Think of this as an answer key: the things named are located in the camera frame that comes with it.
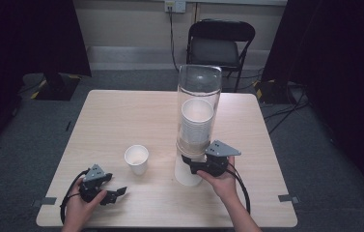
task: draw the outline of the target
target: human hand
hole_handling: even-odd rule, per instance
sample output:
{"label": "human hand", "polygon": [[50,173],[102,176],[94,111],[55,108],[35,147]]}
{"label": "human hand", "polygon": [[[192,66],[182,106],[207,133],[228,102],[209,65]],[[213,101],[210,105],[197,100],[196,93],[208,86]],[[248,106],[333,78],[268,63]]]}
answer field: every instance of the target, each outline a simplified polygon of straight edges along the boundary
{"label": "human hand", "polygon": [[80,231],[85,223],[91,218],[95,207],[103,200],[107,191],[102,190],[91,202],[82,200],[79,194],[79,186],[83,178],[76,181],[70,192],[70,200],[67,203],[65,223],[62,231]]}
{"label": "human hand", "polygon": [[[235,164],[235,158],[234,156],[228,157],[229,165],[227,167],[228,170],[235,173],[233,166]],[[227,199],[231,199],[232,197],[238,197],[237,190],[236,190],[236,178],[228,173],[224,172],[221,176],[213,177],[209,173],[198,170],[197,175],[208,181],[212,188],[214,189],[214,192],[220,197],[220,199],[225,202]]]}

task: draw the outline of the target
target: electrical outlet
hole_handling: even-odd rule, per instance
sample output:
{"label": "electrical outlet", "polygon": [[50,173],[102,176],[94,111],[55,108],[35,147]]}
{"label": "electrical outlet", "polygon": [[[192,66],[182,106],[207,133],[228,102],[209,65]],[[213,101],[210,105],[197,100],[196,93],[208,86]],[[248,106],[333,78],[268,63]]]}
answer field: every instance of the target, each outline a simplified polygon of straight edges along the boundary
{"label": "electrical outlet", "polygon": [[176,13],[185,13],[185,2],[184,1],[175,2],[175,12]]}
{"label": "electrical outlet", "polygon": [[164,12],[185,13],[185,1],[164,1]]}
{"label": "electrical outlet", "polygon": [[175,12],[176,11],[176,4],[175,1],[164,1],[164,12]]}

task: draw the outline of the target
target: white wall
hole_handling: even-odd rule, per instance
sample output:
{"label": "white wall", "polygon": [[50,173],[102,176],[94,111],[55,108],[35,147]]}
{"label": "white wall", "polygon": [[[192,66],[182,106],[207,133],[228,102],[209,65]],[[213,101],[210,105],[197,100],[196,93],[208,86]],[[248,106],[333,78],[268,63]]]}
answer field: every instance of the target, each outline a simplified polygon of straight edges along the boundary
{"label": "white wall", "polygon": [[[162,1],[75,0],[74,4],[86,46],[149,47],[170,51],[170,20]],[[261,60],[250,58],[248,61],[259,62],[260,66],[272,46],[284,8],[282,5],[196,5],[187,2],[185,14],[173,14],[175,52],[185,51],[188,29],[197,12],[198,19],[224,18],[253,25],[256,37],[249,53],[253,53],[253,57],[261,56],[256,58]]]}

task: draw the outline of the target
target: black curtain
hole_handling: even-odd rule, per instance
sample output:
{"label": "black curtain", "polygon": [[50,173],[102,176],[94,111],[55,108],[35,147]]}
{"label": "black curtain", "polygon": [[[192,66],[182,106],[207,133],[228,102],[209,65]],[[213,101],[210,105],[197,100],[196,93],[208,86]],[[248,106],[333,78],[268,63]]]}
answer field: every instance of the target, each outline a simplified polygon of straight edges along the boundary
{"label": "black curtain", "polygon": [[309,4],[289,0],[263,80],[306,84],[337,145],[364,175],[364,1]]}
{"label": "black curtain", "polygon": [[0,0],[0,130],[27,73],[91,76],[71,0]]}

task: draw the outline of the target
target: clear plastic cylinder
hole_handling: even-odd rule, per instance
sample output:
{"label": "clear plastic cylinder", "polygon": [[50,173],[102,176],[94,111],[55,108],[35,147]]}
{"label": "clear plastic cylinder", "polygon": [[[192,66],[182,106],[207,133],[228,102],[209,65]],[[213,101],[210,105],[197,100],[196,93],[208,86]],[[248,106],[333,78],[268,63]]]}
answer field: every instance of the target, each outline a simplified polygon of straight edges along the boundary
{"label": "clear plastic cylinder", "polygon": [[[204,157],[205,150],[210,145],[221,83],[222,72],[218,67],[181,66],[178,87],[177,159],[180,159],[181,155],[194,160]],[[188,165],[185,166],[187,169],[183,169],[189,172]]]}

